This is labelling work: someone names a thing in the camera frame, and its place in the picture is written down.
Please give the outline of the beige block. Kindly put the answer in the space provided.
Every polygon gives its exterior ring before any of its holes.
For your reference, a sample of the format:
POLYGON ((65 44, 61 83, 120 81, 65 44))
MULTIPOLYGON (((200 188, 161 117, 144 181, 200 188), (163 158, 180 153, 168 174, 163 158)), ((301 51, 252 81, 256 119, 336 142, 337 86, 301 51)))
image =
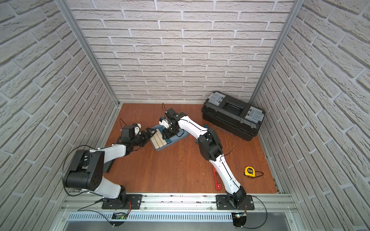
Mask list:
POLYGON ((151 137, 151 142, 153 144, 153 147, 155 149, 159 149, 162 145, 161 141, 158 140, 158 137, 156 135, 154 135, 153 137, 151 137))
POLYGON ((166 140, 163 139, 162 133, 159 129, 157 129, 157 132, 159 133, 159 137, 162 139, 163 146, 167 144, 166 140))
POLYGON ((158 132, 156 132, 154 134, 154 139, 157 142, 158 148, 163 147, 162 139, 159 137, 159 133, 158 132))

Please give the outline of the blue plastic tray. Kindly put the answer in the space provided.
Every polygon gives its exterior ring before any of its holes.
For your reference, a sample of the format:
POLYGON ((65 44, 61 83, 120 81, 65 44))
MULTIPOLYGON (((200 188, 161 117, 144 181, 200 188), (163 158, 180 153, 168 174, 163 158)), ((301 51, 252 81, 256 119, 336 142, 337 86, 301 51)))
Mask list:
MULTIPOLYGON (((163 135, 163 130, 165 129, 165 127, 164 126, 162 126, 162 125, 156 125, 156 126, 154 126, 154 127, 152 127, 152 129, 159 129, 160 131, 161 131, 161 133, 162 133, 162 135, 163 135)), ((187 136, 189 135, 189 133, 188 132, 186 132, 185 130, 183 130, 183 129, 180 129, 179 130, 179 132, 176 134, 176 135, 174 135, 173 137, 171 137, 171 138, 169 138, 169 139, 165 139, 166 140, 166 142, 167 142, 167 144, 165 145, 165 146, 163 146, 163 147, 161 147, 161 148, 159 148, 159 149, 155 149, 154 147, 154 149, 156 150, 156 151, 161 151, 161 150, 163 150, 163 149, 165 149, 166 147, 168 147, 168 146, 170 146, 170 145, 173 145, 173 144, 175 144, 176 142, 178 142, 178 141, 180 141, 180 140, 182 140, 182 139, 184 139, 184 138, 186 138, 187 136)))

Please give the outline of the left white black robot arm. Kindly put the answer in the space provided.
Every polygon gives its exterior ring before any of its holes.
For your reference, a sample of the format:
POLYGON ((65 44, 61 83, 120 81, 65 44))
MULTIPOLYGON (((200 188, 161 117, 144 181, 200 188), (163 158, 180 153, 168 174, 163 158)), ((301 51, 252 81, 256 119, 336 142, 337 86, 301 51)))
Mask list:
POLYGON ((126 189, 104 178, 104 164, 129 155, 136 146, 145 146, 157 133, 152 128, 140 129, 141 125, 137 123, 125 126, 115 144, 101 149, 76 151, 63 176, 63 186, 102 196, 102 209, 125 208, 129 204, 126 189))

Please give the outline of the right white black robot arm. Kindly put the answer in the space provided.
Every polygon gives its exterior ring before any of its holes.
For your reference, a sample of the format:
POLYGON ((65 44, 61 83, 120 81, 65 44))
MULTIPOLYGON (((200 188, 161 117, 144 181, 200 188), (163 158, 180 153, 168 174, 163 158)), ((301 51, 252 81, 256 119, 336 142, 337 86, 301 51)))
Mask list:
POLYGON ((163 139, 169 139, 177 135, 180 129, 195 137, 201 155, 215 167, 219 174, 230 205, 233 208, 243 206, 247 194, 229 168, 221 141, 214 129, 205 128, 194 122, 185 113, 178 114, 172 108, 165 111, 164 116, 159 120, 159 124, 165 127, 163 139))

